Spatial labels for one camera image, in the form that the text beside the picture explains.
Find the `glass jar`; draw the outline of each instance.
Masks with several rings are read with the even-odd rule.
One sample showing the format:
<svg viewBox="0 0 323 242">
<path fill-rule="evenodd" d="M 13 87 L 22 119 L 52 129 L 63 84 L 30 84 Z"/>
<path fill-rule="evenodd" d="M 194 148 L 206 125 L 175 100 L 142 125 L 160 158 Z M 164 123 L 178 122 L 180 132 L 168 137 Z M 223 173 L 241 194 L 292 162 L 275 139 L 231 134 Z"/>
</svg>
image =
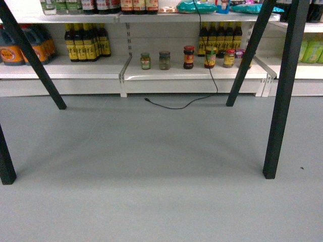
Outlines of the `glass jar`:
<svg viewBox="0 0 323 242">
<path fill-rule="evenodd" d="M 159 52 L 159 68 L 169 70 L 171 68 L 171 53 L 167 50 Z"/>
<path fill-rule="evenodd" d="M 231 68 L 234 64 L 234 58 L 235 58 L 235 50 L 234 49 L 227 49 L 225 55 L 224 55 L 224 62 L 223 67 L 225 68 Z"/>
<path fill-rule="evenodd" d="M 151 68 L 149 53 L 141 53 L 140 62 L 143 70 L 149 70 Z"/>
<path fill-rule="evenodd" d="M 207 46 L 205 49 L 205 61 L 204 67 L 212 69 L 216 64 L 217 48 L 213 46 Z"/>
<path fill-rule="evenodd" d="M 194 47 L 192 45 L 184 46 L 184 69 L 192 69 L 194 61 Z"/>
</svg>

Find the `black metal leg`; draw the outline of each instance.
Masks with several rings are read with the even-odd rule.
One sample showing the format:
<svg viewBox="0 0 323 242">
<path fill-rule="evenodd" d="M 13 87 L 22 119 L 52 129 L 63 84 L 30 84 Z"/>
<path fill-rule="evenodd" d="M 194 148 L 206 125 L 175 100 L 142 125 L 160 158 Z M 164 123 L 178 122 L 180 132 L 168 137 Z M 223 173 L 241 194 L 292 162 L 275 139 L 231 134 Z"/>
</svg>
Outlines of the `black metal leg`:
<svg viewBox="0 0 323 242">
<path fill-rule="evenodd" d="M 11 185 L 16 179 L 14 166 L 0 125 L 0 177 L 3 185 Z"/>
<path fill-rule="evenodd" d="M 41 64 L 40 60 L 38 59 L 33 48 L 29 44 L 26 36 L 20 29 L 16 19 L 12 15 L 10 9 L 8 8 L 4 0 L 0 0 L 0 18 L 6 30 L 10 33 L 15 42 L 19 44 L 23 54 L 29 60 L 30 65 L 37 73 L 38 77 L 40 78 L 41 82 L 43 83 L 50 96 L 56 103 L 57 107 L 59 109 L 66 109 L 66 104 L 64 103 L 61 95 L 59 94 L 54 83 L 50 79 L 48 73 Z"/>
<path fill-rule="evenodd" d="M 254 54 L 258 48 L 262 34 L 266 28 L 268 20 L 272 14 L 276 0 L 267 0 L 263 3 L 257 21 L 254 25 L 253 32 L 251 34 L 247 49 L 243 55 L 241 65 L 239 67 L 236 79 L 234 80 L 229 98 L 227 100 L 227 106 L 232 107 L 241 88 L 244 78 L 246 77 L 248 68 L 252 61 Z"/>
<path fill-rule="evenodd" d="M 274 179 L 276 176 L 308 7 L 309 0 L 292 1 L 290 13 L 293 14 L 288 20 L 271 131 L 263 167 L 263 174 L 267 179 Z"/>
</svg>

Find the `orange label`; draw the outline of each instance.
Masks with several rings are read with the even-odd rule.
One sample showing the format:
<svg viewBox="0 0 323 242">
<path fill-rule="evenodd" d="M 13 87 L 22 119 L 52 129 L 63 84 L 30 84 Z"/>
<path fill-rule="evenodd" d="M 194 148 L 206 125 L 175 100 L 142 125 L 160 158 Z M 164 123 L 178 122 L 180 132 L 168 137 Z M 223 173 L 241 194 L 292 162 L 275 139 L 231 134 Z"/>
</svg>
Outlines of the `orange label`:
<svg viewBox="0 0 323 242">
<path fill-rule="evenodd" d="M 37 45 L 37 46 L 33 46 L 32 48 L 34 49 L 34 51 L 35 51 L 35 53 L 36 53 L 36 55 L 37 55 L 38 59 L 39 59 L 41 62 L 44 62 L 44 61 L 48 60 L 47 55 L 46 55 L 46 52 L 45 52 L 45 50 L 44 50 L 43 46 L 41 46 L 41 45 Z"/>
<path fill-rule="evenodd" d="M 194 61 L 194 55 L 193 54 L 185 54 L 184 55 L 184 63 L 192 64 L 193 61 Z"/>
<path fill-rule="evenodd" d="M 22 62 L 24 60 L 20 48 L 15 45 L 1 47 L 0 55 L 4 62 Z"/>
</svg>

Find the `electrical wire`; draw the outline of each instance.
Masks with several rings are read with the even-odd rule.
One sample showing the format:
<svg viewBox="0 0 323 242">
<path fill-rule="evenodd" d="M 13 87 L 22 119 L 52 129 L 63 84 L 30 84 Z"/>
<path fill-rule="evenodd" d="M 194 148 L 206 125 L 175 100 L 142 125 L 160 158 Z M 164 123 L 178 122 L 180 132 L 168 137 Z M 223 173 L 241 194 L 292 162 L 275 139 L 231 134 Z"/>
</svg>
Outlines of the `electrical wire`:
<svg viewBox="0 0 323 242">
<path fill-rule="evenodd" d="M 201 24 L 202 24 L 201 14 L 200 14 L 200 12 L 199 12 L 199 10 L 198 10 L 198 8 L 197 8 L 197 5 L 196 5 L 196 3 L 195 3 L 195 0 L 193 0 L 193 3 L 194 3 L 194 5 L 195 5 L 196 11 L 197 11 L 197 13 L 198 13 L 198 15 L 199 15 L 199 29 L 200 29 L 200 31 L 201 31 Z M 205 43 L 205 40 L 204 40 L 204 38 L 203 38 L 203 37 L 202 37 L 202 40 L 203 40 L 203 44 L 204 44 L 204 51 L 205 51 L 205 54 L 206 54 L 206 43 Z M 188 105 L 190 105 L 191 103 L 193 103 L 193 102 L 195 102 L 195 101 L 198 101 L 198 100 L 201 100 L 201 99 L 206 99 L 206 98 L 212 97 L 212 96 L 216 95 L 216 94 L 219 92 L 219 89 L 218 89 L 218 86 L 217 86 L 217 84 L 216 84 L 216 82 L 215 82 L 215 80 L 214 80 L 214 77 L 213 77 L 213 75 L 212 75 L 211 69 L 208 69 L 208 70 L 210 71 L 210 75 L 211 75 L 211 77 L 212 77 L 212 81 L 213 81 L 213 83 L 214 83 L 214 85 L 215 85 L 215 87 L 216 87 L 216 89 L 217 89 L 217 91 L 216 91 L 215 93 L 211 94 L 211 95 L 208 95 L 208 96 L 205 96 L 205 97 L 196 98 L 196 99 L 194 99 L 194 100 L 190 101 L 189 103 L 187 103 L 187 104 L 186 104 L 185 106 L 183 106 L 183 107 L 167 107 L 167 106 L 163 106 L 163 105 L 161 105 L 161 104 L 158 104 L 158 103 L 155 103 L 155 102 L 150 101 L 150 100 L 149 100 L 149 98 L 145 98 L 144 100 L 145 100 L 145 101 L 147 101 L 147 102 L 150 102 L 151 104 L 154 104 L 154 105 L 156 105 L 156 106 L 159 106 L 159 107 L 163 107 L 163 108 L 167 108 L 167 109 L 172 109 L 172 110 L 179 110 L 179 109 L 184 109 L 184 108 L 186 108 Z"/>
</svg>

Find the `white metal shelf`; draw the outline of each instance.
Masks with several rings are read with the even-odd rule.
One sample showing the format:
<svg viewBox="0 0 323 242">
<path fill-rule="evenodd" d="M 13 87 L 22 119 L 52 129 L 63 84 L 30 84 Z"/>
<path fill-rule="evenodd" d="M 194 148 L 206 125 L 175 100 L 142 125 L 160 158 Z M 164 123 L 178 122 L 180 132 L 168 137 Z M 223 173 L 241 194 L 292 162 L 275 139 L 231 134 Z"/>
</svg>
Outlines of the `white metal shelf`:
<svg viewBox="0 0 323 242">
<path fill-rule="evenodd" d="M 120 23 L 156 23 L 156 22 L 198 22 L 198 14 L 157 14 L 157 15 L 123 15 L 119 17 Z M 201 20 L 204 22 L 219 22 L 219 21 L 241 21 L 254 22 L 258 15 L 242 14 L 229 12 L 228 14 L 203 14 Z M 272 14 L 269 21 L 279 21 L 278 14 Z"/>
<path fill-rule="evenodd" d="M 288 23 L 271 22 L 282 30 L 287 30 Z M 304 33 L 323 33 L 323 23 L 306 23 Z"/>
<path fill-rule="evenodd" d="M 282 63 L 281 57 L 257 57 L 276 72 L 277 78 L 279 78 Z M 295 79 L 323 80 L 323 64 L 298 63 Z"/>
<path fill-rule="evenodd" d="M 102 57 L 96 62 L 70 61 L 68 56 L 56 57 L 44 65 L 53 79 L 119 79 L 119 74 L 129 56 Z M 31 66 L 5 66 L 0 64 L 0 79 L 38 79 Z"/>
<path fill-rule="evenodd" d="M 235 79 L 240 60 L 236 59 L 232 68 L 223 68 L 223 59 L 216 59 L 216 66 L 211 69 L 214 79 Z M 252 68 L 248 71 L 246 79 L 266 78 L 267 72 L 256 62 L 253 62 Z M 211 79 L 209 70 L 204 67 L 203 57 L 194 57 L 193 69 L 183 68 L 183 58 L 171 57 L 171 68 L 169 70 L 160 70 L 157 59 L 153 59 L 150 70 L 142 70 L 140 60 L 132 58 L 124 74 L 125 81 L 149 81 L 149 80 L 205 80 Z"/>
<path fill-rule="evenodd" d="M 14 14 L 20 24 L 46 24 L 46 23 L 116 23 L 119 14 L 108 15 L 22 15 Z"/>
</svg>

